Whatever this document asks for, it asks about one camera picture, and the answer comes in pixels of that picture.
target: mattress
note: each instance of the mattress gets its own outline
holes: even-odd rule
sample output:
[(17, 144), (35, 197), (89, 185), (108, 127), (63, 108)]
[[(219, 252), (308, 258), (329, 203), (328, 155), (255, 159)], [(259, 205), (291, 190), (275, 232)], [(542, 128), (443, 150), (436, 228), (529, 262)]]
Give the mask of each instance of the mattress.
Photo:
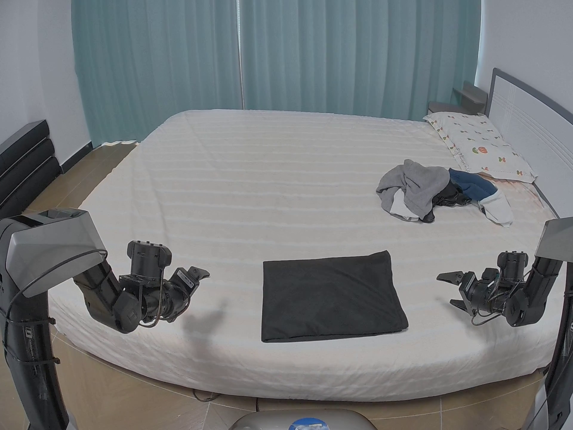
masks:
[[(441, 272), (494, 267), (505, 250), (532, 258), (553, 218), (531, 186), (496, 182), (515, 222), (474, 206), (434, 209), (408, 223), (380, 207), (380, 177), (405, 158), (458, 168), (427, 123), (269, 111), (185, 111), (169, 118), (81, 208), (129, 272), (130, 240), (166, 244), (172, 266), (207, 269), (174, 323), (120, 334), (92, 320), (68, 280), (50, 290), (57, 328), (77, 346), (157, 380), (269, 398), (378, 401), (457, 391), (547, 365), (559, 326), (563, 276), (535, 325), (498, 318), (481, 327), (449, 305)], [(262, 262), (388, 250), (409, 328), (344, 340), (261, 341)]]

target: blue sticker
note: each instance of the blue sticker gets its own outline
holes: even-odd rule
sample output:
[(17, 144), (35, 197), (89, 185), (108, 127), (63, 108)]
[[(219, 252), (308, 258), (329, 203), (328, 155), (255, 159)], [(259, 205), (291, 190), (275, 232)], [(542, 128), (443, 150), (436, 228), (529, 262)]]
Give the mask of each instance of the blue sticker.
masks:
[(288, 430), (328, 430), (328, 426), (320, 419), (304, 417), (293, 422)]

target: floor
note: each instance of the floor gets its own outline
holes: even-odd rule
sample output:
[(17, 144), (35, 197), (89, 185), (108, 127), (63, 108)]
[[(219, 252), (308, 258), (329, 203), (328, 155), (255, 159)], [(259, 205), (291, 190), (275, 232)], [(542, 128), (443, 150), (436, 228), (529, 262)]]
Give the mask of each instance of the floor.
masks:
[[(80, 206), (82, 201), (135, 147), (104, 146), (93, 150), (59, 176), (28, 208)], [(192, 391), (121, 369), (82, 351), (53, 331), (55, 356), (61, 359), (58, 377), (64, 401), (80, 430), (227, 430), (240, 417), (255, 411), (291, 408), (346, 408), (365, 415), (379, 430), (515, 430), (523, 423), (542, 374), (491, 383), (440, 397), (380, 403), (336, 403), (295, 400), (256, 400), (221, 396), (210, 403)], [(199, 398), (209, 392), (197, 391)], [(0, 430), (25, 430), (27, 420), (10, 372), (0, 361)]]

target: pillow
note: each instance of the pillow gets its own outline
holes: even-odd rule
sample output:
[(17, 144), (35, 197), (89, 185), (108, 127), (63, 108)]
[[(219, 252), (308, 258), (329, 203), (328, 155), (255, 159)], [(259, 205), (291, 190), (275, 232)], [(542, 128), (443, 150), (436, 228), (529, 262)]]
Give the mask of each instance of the pillow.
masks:
[(424, 117), (466, 172), (533, 183), (535, 173), (485, 115), (437, 112)]

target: black garment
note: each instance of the black garment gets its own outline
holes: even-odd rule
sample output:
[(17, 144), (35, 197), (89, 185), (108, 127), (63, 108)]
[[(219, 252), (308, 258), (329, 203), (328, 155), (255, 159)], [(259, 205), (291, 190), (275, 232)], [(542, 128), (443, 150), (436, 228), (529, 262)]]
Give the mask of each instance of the black garment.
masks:
[(432, 198), (432, 210), (430, 210), (428, 214), (420, 220), (424, 223), (433, 223), (435, 220), (433, 209), (437, 205), (454, 207), (455, 205), (467, 205), (471, 201), (472, 200), (463, 193), (461, 186), (450, 180), (446, 188), (441, 190)]
[(263, 342), (333, 340), (408, 327), (387, 251), (264, 262)]

